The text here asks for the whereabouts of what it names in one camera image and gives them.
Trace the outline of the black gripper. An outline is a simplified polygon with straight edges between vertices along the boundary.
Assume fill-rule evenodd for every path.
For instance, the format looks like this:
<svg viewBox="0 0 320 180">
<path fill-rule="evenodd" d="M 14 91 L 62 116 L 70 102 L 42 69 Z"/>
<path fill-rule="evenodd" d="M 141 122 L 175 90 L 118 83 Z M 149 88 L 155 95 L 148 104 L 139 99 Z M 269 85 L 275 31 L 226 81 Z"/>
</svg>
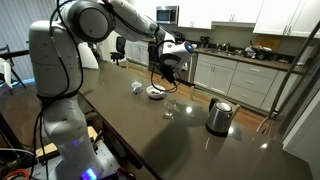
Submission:
<svg viewBox="0 0 320 180">
<path fill-rule="evenodd" d="M 168 66 L 163 65 L 161 72 L 169 83 L 173 83 L 175 81 L 174 73 Z"/>
</svg>

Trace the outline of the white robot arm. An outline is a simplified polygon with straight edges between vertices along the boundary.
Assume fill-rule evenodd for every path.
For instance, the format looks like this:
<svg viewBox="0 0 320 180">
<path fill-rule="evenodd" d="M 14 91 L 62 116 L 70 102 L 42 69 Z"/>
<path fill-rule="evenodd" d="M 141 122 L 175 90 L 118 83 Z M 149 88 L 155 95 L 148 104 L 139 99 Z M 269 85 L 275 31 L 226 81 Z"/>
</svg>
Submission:
<svg viewBox="0 0 320 180">
<path fill-rule="evenodd" d="M 189 42 L 173 35 L 125 0 L 66 0 L 57 2 L 49 20 L 31 24 L 29 53 L 41 102 L 39 117 L 62 161 L 49 180 L 98 180 L 105 176 L 77 102 L 83 83 L 78 45 L 97 43 L 116 32 L 129 41 L 146 36 L 157 40 L 158 69 L 173 83 L 173 74 L 187 65 L 193 53 Z"/>
</svg>

